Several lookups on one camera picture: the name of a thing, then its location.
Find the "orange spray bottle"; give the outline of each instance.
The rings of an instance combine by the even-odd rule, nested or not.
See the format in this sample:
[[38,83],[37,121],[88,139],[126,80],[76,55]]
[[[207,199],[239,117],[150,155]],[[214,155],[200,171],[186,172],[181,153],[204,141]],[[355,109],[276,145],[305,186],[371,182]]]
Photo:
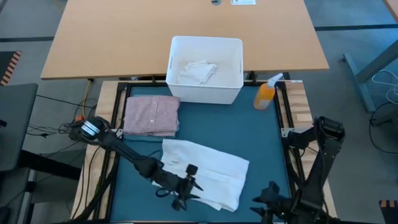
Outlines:
[[275,96],[275,84],[283,76],[282,73],[268,79],[267,83],[260,86],[257,92],[256,98],[254,99],[254,108],[257,110],[267,109],[269,103],[274,99]]

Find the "white cable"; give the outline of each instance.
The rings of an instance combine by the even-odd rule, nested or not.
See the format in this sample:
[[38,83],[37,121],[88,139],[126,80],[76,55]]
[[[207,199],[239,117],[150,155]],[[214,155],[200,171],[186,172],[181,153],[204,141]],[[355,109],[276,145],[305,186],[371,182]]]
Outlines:
[[387,98],[387,100],[390,101],[391,103],[393,103],[393,104],[395,104],[395,105],[398,105],[397,102],[395,102],[395,101],[393,101],[393,100],[391,100],[391,99],[389,98],[389,93],[392,92],[392,91],[395,93],[396,96],[398,96],[398,83],[397,83],[397,84],[391,84],[391,83],[386,83],[386,82],[374,81],[374,77],[376,77],[376,75],[378,75],[378,74],[381,73],[381,72],[387,72],[387,73],[389,73],[390,75],[392,75],[393,77],[395,77],[397,80],[398,80],[398,76],[395,75],[394,73],[388,71],[388,70],[380,70],[379,72],[377,72],[376,74],[374,74],[373,77],[372,77],[372,82],[374,82],[374,83],[393,86],[393,88],[391,88],[389,91],[387,91],[387,93],[386,93],[386,98]]

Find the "cable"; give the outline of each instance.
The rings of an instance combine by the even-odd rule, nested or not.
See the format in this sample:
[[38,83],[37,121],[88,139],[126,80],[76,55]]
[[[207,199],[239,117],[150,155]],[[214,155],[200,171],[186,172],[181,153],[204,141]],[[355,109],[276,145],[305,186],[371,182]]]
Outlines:
[[376,145],[376,143],[374,143],[373,138],[372,138],[371,126],[373,126],[373,121],[374,121],[373,117],[374,117],[374,115],[376,114],[377,111],[379,111],[380,108],[382,108],[383,106],[386,106],[386,105],[390,105],[390,104],[392,104],[392,103],[391,102],[383,103],[382,105],[378,106],[377,109],[372,113],[371,119],[369,120],[369,138],[370,138],[373,146],[377,150],[380,150],[380,151],[388,153],[388,154],[398,154],[398,152],[391,152],[391,151],[386,151],[386,150],[381,149],[379,146]]
[[17,195],[15,195],[10,201],[8,201],[8,203],[5,205],[5,207],[8,207],[8,205],[10,205],[10,203],[17,198],[18,196],[20,196],[22,193],[25,193],[25,191],[21,191],[19,192]]
[[136,160],[144,160],[144,159],[148,159],[148,158],[150,158],[151,156],[153,156],[154,154],[157,154],[158,152],[162,152],[162,150],[156,150],[156,151],[154,151],[153,153],[151,153],[151,154],[149,154],[148,156],[144,156],[143,158],[135,158]]
[[[95,100],[95,101],[98,101],[96,98],[87,98],[86,101],[88,101],[88,100]],[[79,107],[82,106],[82,103],[83,103],[83,100],[80,101],[79,105],[76,107],[75,114],[73,115],[72,123],[75,122],[75,118],[76,118],[77,111],[79,110]],[[89,107],[89,106],[86,106],[86,107],[87,107],[87,108],[94,109],[94,108],[96,108],[96,105],[95,105],[95,106],[92,106],[92,107]]]
[[86,220],[89,218],[89,216],[92,214],[94,208],[97,206],[98,202],[102,199],[105,191],[108,189],[109,185],[111,184],[112,181],[115,180],[116,174],[118,171],[118,164],[119,161],[116,160],[116,162],[113,164],[111,171],[109,171],[108,176],[105,178],[105,181],[94,194],[93,199],[91,202],[88,204],[88,206],[82,211],[82,213],[77,216],[75,219],[67,221],[68,223],[70,222],[77,222],[77,223],[86,223]]
[[86,163],[86,161],[83,163],[83,167],[81,168],[83,172],[81,173],[81,191],[80,191],[80,199],[79,199],[79,203],[77,204],[75,213],[72,215],[72,220],[75,219],[76,213],[77,213],[77,211],[79,210],[79,207],[80,207],[80,204],[81,204],[81,200],[82,200],[82,198],[83,198],[83,187],[84,187],[84,185],[85,185],[85,163]]
[[325,201],[325,196],[323,196],[323,204],[325,205],[325,210],[326,210],[326,214],[327,214],[326,224],[328,224],[328,223],[329,223],[330,215],[329,215],[329,208],[328,208],[328,205],[326,204],[326,201]]
[[94,105],[94,107],[92,107],[92,109],[90,110],[90,112],[88,112],[88,116],[90,117],[91,116],[91,113],[94,111],[94,109],[96,109],[97,108],[97,105]]
[[55,98],[51,98],[51,97],[48,97],[48,96],[42,96],[42,95],[39,95],[39,94],[37,94],[36,96],[42,97],[42,98],[45,98],[45,99],[49,99],[49,100],[54,100],[54,101],[62,102],[62,103],[68,103],[68,104],[70,104],[70,105],[81,106],[81,104],[71,103],[71,102],[68,102],[68,101],[65,101],[65,100],[58,100],[58,99],[55,99]]
[[70,212],[70,209],[69,209],[69,205],[68,205],[68,203],[65,203],[65,205],[67,205],[67,209],[68,209],[69,215],[71,215],[71,214],[72,214],[72,212]]
[[54,2],[54,4],[57,6],[57,8],[63,12],[63,9],[61,8],[61,6],[58,4],[57,0],[52,0]]
[[87,207],[87,198],[88,198],[88,189],[90,188],[90,171],[91,171],[91,165],[94,161],[95,154],[98,152],[101,146],[98,146],[97,149],[95,150],[93,157],[91,158],[90,164],[88,165],[88,177],[87,177],[87,189],[86,189],[86,199],[85,199],[85,207]]
[[394,94],[395,94],[396,96],[398,96],[398,83],[397,83],[397,84],[391,84],[391,83],[387,83],[387,82],[379,82],[379,81],[375,81],[375,80],[374,80],[374,78],[376,77],[376,75],[378,75],[379,73],[382,73],[382,72],[386,72],[386,73],[392,75],[393,77],[395,77],[395,78],[398,80],[398,76],[397,76],[397,75],[395,75],[394,73],[392,73],[392,72],[390,72],[390,71],[388,71],[388,70],[384,70],[384,69],[383,69],[383,70],[380,70],[379,72],[377,72],[376,74],[374,74],[374,75],[372,76],[372,81],[373,81],[374,83],[377,83],[377,84],[393,86],[390,90],[387,91],[387,93],[386,93],[386,98],[387,98],[388,101],[390,101],[390,103],[393,103],[393,104],[395,104],[395,105],[398,105],[398,102],[395,102],[395,101],[393,101],[393,100],[391,100],[391,99],[389,98],[389,93],[392,92],[392,91],[394,92]]
[[310,146],[308,146],[307,148],[311,149],[315,153],[318,153],[318,151],[316,151],[315,149],[311,148]]
[[306,150],[306,149],[307,149],[307,148],[305,148],[305,149],[303,150],[303,154],[300,155],[300,158],[304,156],[304,153],[305,153],[305,150]]
[[85,97],[84,97],[84,99],[83,99],[83,109],[82,109],[82,112],[83,112],[83,118],[84,118],[84,119],[86,119],[86,118],[85,118],[86,99],[87,99],[88,90],[90,89],[90,84],[91,84],[91,80],[88,80],[87,87],[86,87]]
[[42,134],[26,133],[26,134],[28,134],[28,135],[30,135],[30,136],[42,136],[43,138],[46,138],[47,136],[52,135],[52,134],[49,134],[49,133],[42,133]]
[[29,123],[29,127],[48,129],[48,130],[52,130],[52,131],[57,130],[56,128],[53,128],[53,127],[40,126],[40,125],[36,125],[36,124],[32,124],[32,123]]
[[45,157],[45,158],[43,158],[43,159],[48,159],[48,158],[50,158],[50,157],[52,157],[52,156],[58,154],[59,152],[62,152],[62,151],[66,150],[66,149],[68,149],[68,148],[70,148],[70,147],[72,147],[72,146],[74,146],[74,145],[76,145],[76,144],[78,144],[78,143],[79,143],[78,141],[77,141],[77,142],[74,142],[73,144],[71,144],[71,145],[69,145],[69,146],[67,146],[67,147],[62,148],[62,149],[56,151],[55,153],[53,153],[53,154],[51,154],[51,155],[49,155],[49,156],[47,156],[47,157]]
[[31,130],[27,130],[27,132],[31,132],[31,131],[42,131],[42,132],[45,132],[45,133],[56,134],[56,133],[53,132],[53,131],[48,131],[48,129],[42,129],[41,127],[33,127],[33,126],[31,126],[31,125],[29,125],[29,127],[32,128],[32,129],[31,129]]

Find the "white cloth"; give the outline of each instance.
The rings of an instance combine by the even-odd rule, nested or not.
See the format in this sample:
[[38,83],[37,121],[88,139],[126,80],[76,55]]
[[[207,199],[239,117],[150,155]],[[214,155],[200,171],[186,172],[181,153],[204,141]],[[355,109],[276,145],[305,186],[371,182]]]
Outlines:
[[198,167],[194,177],[203,191],[194,187],[191,194],[200,197],[194,200],[217,210],[238,208],[249,161],[190,141],[164,139],[162,147],[164,170],[184,178],[189,164]]
[[180,84],[200,85],[207,82],[210,76],[214,74],[216,68],[216,64],[207,64],[206,61],[188,62],[184,66],[184,70],[180,70],[177,81]]

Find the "black robotic arm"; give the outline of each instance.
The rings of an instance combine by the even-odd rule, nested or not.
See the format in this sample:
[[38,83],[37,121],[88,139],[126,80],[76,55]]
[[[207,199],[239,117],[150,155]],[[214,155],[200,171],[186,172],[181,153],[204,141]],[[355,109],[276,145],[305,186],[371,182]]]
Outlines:
[[156,158],[142,156],[132,148],[123,143],[109,127],[109,123],[97,116],[89,117],[87,121],[82,121],[73,125],[69,138],[75,141],[85,142],[95,146],[101,146],[105,150],[115,151],[125,159],[130,161],[141,176],[149,181],[154,181],[162,186],[161,190],[166,194],[156,193],[158,197],[164,197],[169,193],[175,194],[172,207],[175,210],[181,208],[186,210],[187,200],[198,198],[190,192],[196,187],[203,190],[196,182],[193,175],[196,174],[198,167],[188,165],[187,176],[181,178],[171,172],[163,170],[164,164]]
[[278,185],[275,182],[270,182],[268,188],[262,190],[261,196],[253,199],[254,202],[267,205],[267,210],[251,208],[262,216],[262,223],[271,224],[274,215],[286,220],[289,224],[326,222],[332,224],[339,221],[329,217],[322,210],[324,201],[322,189],[344,138],[343,125],[325,117],[315,119],[313,127],[303,133],[291,131],[286,138],[282,138],[284,150],[305,149],[310,142],[316,140],[319,153],[308,178],[303,182],[296,182],[298,189],[292,198],[279,195]]

